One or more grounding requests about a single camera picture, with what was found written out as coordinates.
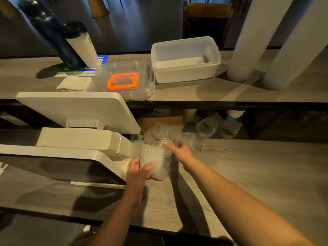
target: white napkin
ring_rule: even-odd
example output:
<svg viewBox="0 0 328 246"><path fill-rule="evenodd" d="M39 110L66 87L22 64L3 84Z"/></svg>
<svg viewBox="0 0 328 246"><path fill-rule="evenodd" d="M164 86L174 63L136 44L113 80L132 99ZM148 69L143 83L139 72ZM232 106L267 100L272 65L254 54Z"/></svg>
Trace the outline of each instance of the white napkin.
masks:
<svg viewBox="0 0 328 246"><path fill-rule="evenodd" d="M92 83L91 77L68 76L56 88L62 91L85 91Z"/></svg>

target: gray wood grain surface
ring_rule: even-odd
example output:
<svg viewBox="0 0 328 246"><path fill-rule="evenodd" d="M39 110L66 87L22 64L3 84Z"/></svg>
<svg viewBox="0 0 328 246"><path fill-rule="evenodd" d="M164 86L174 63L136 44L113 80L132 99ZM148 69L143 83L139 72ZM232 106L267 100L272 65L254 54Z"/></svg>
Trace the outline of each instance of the gray wood grain surface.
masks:
<svg viewBox="0 0 328 246"><path fill-rule="evenodd" d="M266 50L252 75L243 83L227 80L233 51L221 51L222 63L216 77L170 84L156 84L154 101L240 101L240 102L328 102L328 49L284 90L261 87L260 79L279 50ZM109 62L150 59L150 54L111 55ZM0 60L0 99L11 99L19 91L56 91L64 77L54 77L58 57Z"/></svg>
<svg viewBox="0 0 328 246"><path fill-rule="evenodd" d="M327 144L221 139L205 144L202 152L193 151L195 157L272 207L315 245L326 245ZM0 176L1 207L103 220L121 195L121 190L72 186L14 167ZM131 224L229 237L191 175L176 161L170 179L146 182Z"/></svg>

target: wooden chair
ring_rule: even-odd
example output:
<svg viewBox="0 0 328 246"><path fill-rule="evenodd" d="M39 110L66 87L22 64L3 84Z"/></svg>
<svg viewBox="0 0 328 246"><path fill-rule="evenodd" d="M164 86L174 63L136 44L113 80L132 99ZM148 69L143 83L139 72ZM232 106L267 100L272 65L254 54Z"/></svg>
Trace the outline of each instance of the wooden chair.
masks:
<svg viewBox="0 0 328 246"><path fill-rule="evenodd" d="M231 25L232 4L183 2L183 38L210 36L219 48Z"/></svg>

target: forearm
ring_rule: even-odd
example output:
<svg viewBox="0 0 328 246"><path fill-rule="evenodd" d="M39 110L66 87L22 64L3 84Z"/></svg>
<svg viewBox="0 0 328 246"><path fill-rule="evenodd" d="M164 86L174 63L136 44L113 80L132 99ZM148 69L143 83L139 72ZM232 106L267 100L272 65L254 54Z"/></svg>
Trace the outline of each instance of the forearm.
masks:
<svg viewBox="0 0 328 246"><path fill-rule="evenodd" d="M117 203L117 206L96 231L89 246L123 245L134 207L135 202L124 194L122 199Z"/></svg>
<svg viewBox="0 0 328 246"><path fill-rule="evenodd" d="M238 245L312 245L263 202L196 159L189 172Z"/></svg>

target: clear plastic lid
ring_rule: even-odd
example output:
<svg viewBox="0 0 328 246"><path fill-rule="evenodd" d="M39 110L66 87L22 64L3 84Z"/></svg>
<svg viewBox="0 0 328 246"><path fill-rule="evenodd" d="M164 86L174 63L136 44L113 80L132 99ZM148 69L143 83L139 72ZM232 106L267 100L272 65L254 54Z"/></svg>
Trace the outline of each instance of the clear plastic lid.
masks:
<svg viewBox="0 0 328 246"><path fill-rule="evenodd" d="M125 101L148 100L155 90L155 74L150 60L106 63L94 72L88 91L115 91Z"/></svg>

